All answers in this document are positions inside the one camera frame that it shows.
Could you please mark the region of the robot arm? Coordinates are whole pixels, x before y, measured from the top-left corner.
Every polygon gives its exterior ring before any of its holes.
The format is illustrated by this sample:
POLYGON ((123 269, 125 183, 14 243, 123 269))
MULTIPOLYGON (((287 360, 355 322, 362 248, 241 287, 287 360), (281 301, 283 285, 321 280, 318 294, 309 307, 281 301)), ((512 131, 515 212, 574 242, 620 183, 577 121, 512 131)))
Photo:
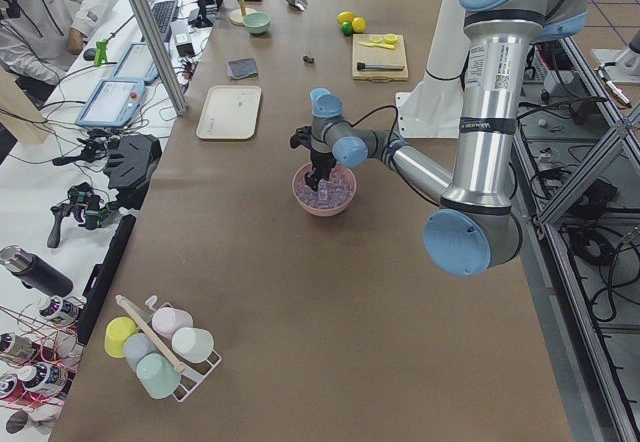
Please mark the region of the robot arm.
POLYGON ((399 133, 360 130, 346 121, 341 100, 314 89, 313 121, 292 135, 305 147, 316 188, 338 165, 376 158, 410 186, 435 199, 423 241, 433 262, 457 276, 504 264, 519 252, 522 230, 504 191, 526 56, 531 44, 558 40, 584 26, 587 0, 457 0, 470 40, 455 165, 446 170, 399 133))

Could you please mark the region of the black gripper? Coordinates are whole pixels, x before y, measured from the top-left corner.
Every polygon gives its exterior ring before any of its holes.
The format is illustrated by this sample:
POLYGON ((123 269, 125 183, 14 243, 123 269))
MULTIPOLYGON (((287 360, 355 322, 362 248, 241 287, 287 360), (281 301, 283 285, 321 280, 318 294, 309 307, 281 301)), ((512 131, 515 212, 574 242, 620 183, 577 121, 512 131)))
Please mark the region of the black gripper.
POLYGON ((291 149, 302 146, 309 151, 312 170, 304 175, 304 181, 311 190, 317 190, 318 178, 328 178, 336 166, 331 150, 313 137, 311 126, 297 128, 290 137, 289 145, 291 149))

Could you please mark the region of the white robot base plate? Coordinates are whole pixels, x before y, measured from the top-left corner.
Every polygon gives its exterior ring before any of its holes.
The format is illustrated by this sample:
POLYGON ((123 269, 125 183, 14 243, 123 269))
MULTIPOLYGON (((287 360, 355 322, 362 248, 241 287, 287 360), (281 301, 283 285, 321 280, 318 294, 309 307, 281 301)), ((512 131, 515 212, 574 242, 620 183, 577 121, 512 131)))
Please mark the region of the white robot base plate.
POLYGON ((453 93, 397 92, 399 132, 405 139, 450 138, 459 135, 463 105, 460 89, 453 93))

